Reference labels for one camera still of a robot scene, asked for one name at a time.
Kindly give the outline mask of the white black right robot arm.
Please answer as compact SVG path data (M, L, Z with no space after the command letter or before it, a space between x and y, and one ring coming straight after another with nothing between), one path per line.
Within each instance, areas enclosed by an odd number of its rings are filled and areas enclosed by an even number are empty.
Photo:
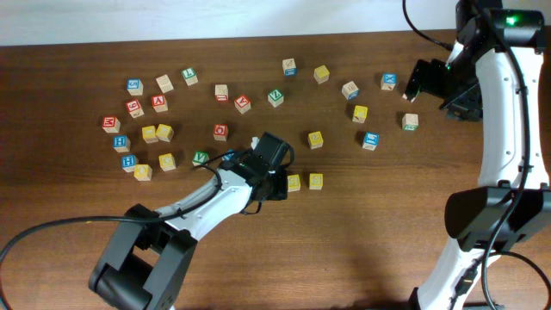
M477 187L447 200L448 240L429 278L412 291L414 310L464 308L474 286L486 284L489 265L550 222L538 107L543 14L461 0L455 22L449 58L419 60L404 97L427 93L442 99L449 117L481 121L483 159Z

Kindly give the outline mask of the yellow S letter block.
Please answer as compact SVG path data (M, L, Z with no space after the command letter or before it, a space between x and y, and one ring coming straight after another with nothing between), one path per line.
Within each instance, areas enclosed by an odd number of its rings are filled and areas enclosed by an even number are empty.
M298 174L288 176L288 192L299 191L301 188L300 176Z

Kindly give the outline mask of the yellow E letter block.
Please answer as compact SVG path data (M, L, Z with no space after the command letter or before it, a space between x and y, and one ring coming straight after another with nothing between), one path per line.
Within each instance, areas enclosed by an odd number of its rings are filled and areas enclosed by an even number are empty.
M311 150L320 148L324 144L324 139L320 131L309 133L307 140Z

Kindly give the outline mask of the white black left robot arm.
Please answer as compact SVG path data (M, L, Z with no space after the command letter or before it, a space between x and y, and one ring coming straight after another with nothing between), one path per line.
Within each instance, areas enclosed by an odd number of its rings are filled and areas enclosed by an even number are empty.
M172 309L198 242L253 202L288 196L292 146L271 133L213 170L206 184L157 210L127 210L93 269L89 289L116 309Z

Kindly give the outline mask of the green Z letter block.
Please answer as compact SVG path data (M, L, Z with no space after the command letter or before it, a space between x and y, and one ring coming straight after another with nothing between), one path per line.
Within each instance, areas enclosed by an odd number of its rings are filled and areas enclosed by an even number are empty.
M268 94L268 101L274 108L277 108L284 102L284 95L278 89L272 90Z

